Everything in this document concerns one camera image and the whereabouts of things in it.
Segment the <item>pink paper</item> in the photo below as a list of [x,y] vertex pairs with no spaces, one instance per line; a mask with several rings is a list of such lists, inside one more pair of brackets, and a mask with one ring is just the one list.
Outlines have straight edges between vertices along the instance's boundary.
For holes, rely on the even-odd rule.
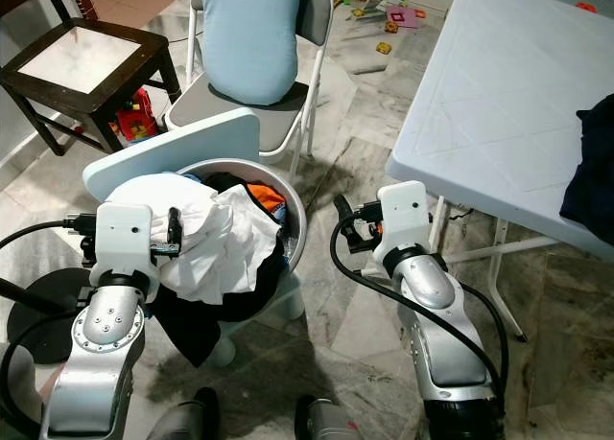
[[409,7],[390,6],[386,9],[388,21],[396,23],[401,28],[417,28],[418,20],[415,18],[415,10]]

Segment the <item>dark wooden frame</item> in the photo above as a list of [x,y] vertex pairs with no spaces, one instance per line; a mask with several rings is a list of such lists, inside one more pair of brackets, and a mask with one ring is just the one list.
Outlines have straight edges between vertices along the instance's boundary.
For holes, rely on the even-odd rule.
[[[0,17],[26,1],[28,0],[0,0]],[[143,85],[166,90],[171,103],[181,95],[175,67],[168,51],[168,39],[163,35],[126,26],[71,18],[61,0],[51,2],[62,23],[1,67],[0,84],[56,155],[64,155],[65,149],[47,126],[52,126],[101,151],[119,151],[122,145],[108,123],[115,118],[115,112],[125,100],[129,100]],[[75,27],[129,40],[139,44],[139,47],[88,94],[19,72],[21,67]],[[151,80],[156,71],[160,72],[162,82]],[[81,121],[88,128],[94,128],[92,133],[97,136],[98,141],[37,113],[30,100]]]

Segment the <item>gray chair seat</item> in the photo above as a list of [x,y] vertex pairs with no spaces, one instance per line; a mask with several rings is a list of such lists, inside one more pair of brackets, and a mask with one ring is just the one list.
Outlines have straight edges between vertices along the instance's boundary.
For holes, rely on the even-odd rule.
[[168,119],[173,125],[182,127],[246,106],[260,121],[260,151],[275,151],[286,139],[298,112],[304,106],[308,88],[304,83],[295,82],[286,96],[276,104],[240,104],[218,92],[211,86],[206,75],[202,74],[169,110]]

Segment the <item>black cable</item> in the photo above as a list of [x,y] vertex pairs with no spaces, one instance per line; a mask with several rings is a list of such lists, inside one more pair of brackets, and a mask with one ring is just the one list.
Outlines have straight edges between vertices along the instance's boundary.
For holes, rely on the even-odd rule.
[[64,227],[65,224],[66,224],[65,220],[57,220],[57,221],[41,222],[39,224],[34,224],[30,227],[26,227],[25,229],[21,229],[20,231],[10,234],[8,237],[0,241],[0,249],[8,245],[12,241],[19,239],[20,237],[25,236],[26,234],[30,234],[31,232],[39,231],[40,229],[47,229],[49,227]]
[[461,218],[467,217],[467,216],[471,215],[472,213],[473,213],[473,208],[470,208],[465,213],[463,213],[461,215],[455,215],[454,217],[450,217],[448,220],[450,220],[450,221],[460,220]]
[[29,326],[19,335],[7,348],[7,352],[2,359],[0,365],[0,401],[7,408],[7,411],[12,416],[14,422],[16,422],[15,428],[19,428],[29,438],[37,439],[40,433],[40,424],[33,420],[30,416],[24,413],[19,406],[12,399],[11,392],[9,390],[9,366],[11,364],[12,356],[17,349],[17,346],[23,341],[31,332],[43,325],[56,320],[62,320],[76,316],[78,311],[71,311],[69,313],[59,313],[51,315],[38,320],[36,323]]
[[508,336],[506,335],[506,327],[503,324],[503,320],[499,315],[499,312],[494,307],[492,302],[483,294],[481,291],[477,291],[476,289],[469,287],[468,285],[460,282],[460,286],[466,292],[474,295],[480,301],[484,303],[490,315],[492,315],[492,319],[495,321],[495,327],[497,328],[497,335],[499,336],[499,342],[501,344],[501,370],[499,370],[499,375],[501,376],[501,384],[503,389],[506,390],[508,386],[508,373],[509,373],[509,346],[508,346]]
[[478,357],[478,359],[482,361],[482,363],[486,367],[486,370],[490,374],[490,378],[492,379],[493,391],[495,393],[497,402],[503,413],[504,405],[505,405],[505,389],[501,383],[501,378],[499,377],[499,374],[497,373],[497,369],[495,368],[494,363],[492,362],[491,359],[488,358],[488,356],[480,348],[480,346],[478,346],[475,342],[473,342],[471,339],[469,339],[459,330],[454,328],[448,322],[440,318],[435,313],[432,313],[425,307],[406,298],[405,296],[401,294],[398,294],[396,291],[392,291],[391,289],[382,287],[381,285],[378,285],[375,282],[371,282],[370,280],[367,280],[361,277],[360,275],[355,274],[354,272],[352,272],[350,269],[348,269],[347,267],[343,265],[342,261],[339,259],[339,256],[337,255],[337,247],[336,247],[337,238],[339,237],[339,233],[341,232],[344,226],[346,226],[347,224],[351,223],[354,220],[358,220],[359,218],[360,217],[356,215],[345,217],[342,220],[340,220],[335,226],[335,229],[333,229],[333,234],[330,239],[330,255],[337,269],[340,270],[346,277],[352,279],[354,282],[357,282],[361,285],[364,285],[365,287],[373,289],[374,291],[386,296],[387,298],[393,299],[394,301],[401,303],[403,306],[408,307],[411,310],[425,316],[426,318],[434,322],[436,325],[441,327],[443,330],[448,332],[450,335],[452,335],[453,337],[458,339],[460,342],[462,342],[462,344],[467,346],[469,350],[473,352]]
[[[200,31],[200,32],[196,33],[196,34],[194,35],[194,37],[196,37],[197,35],[201,35],[201,34],[202,34],[202,31]],[[181,38],[181,39],[177,39],[177,40],[169,40],[169,44],[175,44],[175,43],[177,43],[177,42],[183,42],[183,41],[185,41],[185,40],[188,40],[189,38],[190,38],[190,37],[183,37],[183,38]]]

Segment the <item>wall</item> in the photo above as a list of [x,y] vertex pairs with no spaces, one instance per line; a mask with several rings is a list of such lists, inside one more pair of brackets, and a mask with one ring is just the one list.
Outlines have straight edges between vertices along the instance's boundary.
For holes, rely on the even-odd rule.
[[[68,12],[79,16],[73,0],[63,0]],[[59,24],[50,0],[30,0],[0,19],[0,65],[6,64],[19,51]],[[37,106],[43,114],[53,111]],[[0,190],[44,150],[46,145],[17,108],[4,89],[0,88]]]

